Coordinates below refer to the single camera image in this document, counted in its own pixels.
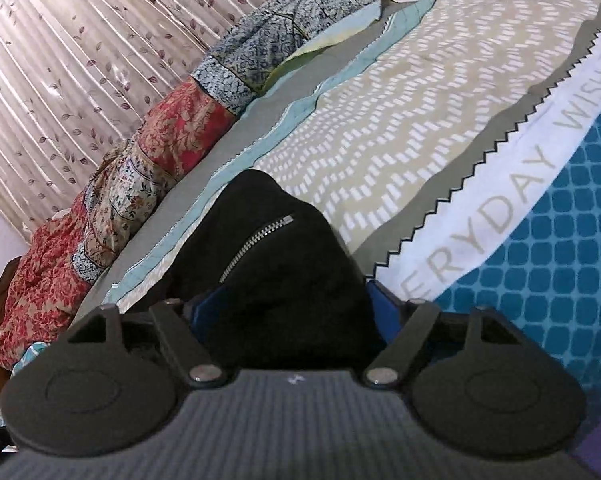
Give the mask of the black pants with zipper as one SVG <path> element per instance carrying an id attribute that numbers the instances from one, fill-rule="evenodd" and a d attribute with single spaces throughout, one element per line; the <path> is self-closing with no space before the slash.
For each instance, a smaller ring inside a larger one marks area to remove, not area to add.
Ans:
<path id="1" fill-rule="evenodd" d="M 218 330 L 193 337 L 224 367 L 361 372 L 385 347 L 365 281 L 329 222 L 265 172 L 230 181 L 132 308 L 217 287 Z"/>

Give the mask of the red floral patchwork quilt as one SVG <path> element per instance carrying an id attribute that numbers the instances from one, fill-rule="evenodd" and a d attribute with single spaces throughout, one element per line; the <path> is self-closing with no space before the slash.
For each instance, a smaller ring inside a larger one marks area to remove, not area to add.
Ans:
<path id="1" fill-rule="evenodd" d="M 209 153 L 271 74 L 307 42 L 380 0 L 268 0 L 108 151 L 69 212 L 35 230 L 4 304 L 0 366 L 50 344 L 159 203 Z"/>

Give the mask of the patterned bedsheet with teal stripes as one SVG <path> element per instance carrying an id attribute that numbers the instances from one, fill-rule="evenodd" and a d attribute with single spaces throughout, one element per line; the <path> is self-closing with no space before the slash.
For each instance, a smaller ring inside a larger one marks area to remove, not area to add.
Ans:
<path id="1" fill-rule="evenodd" d="M 380 0 L 325 29 L 69 326 L 103 300 L 133 310 L 245 170 L 317 208 L 365 285 L 493 307 L 601 402 L 601 0 Z"/>

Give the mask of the floral beige curtain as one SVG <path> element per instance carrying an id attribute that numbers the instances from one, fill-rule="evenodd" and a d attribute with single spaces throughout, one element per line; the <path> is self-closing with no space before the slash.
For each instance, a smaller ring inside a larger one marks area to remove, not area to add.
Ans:
<path id="1" fill-rule="evenodd" d="M 0 0 L 0 214 L 23 238 L 266 0 Z"/>

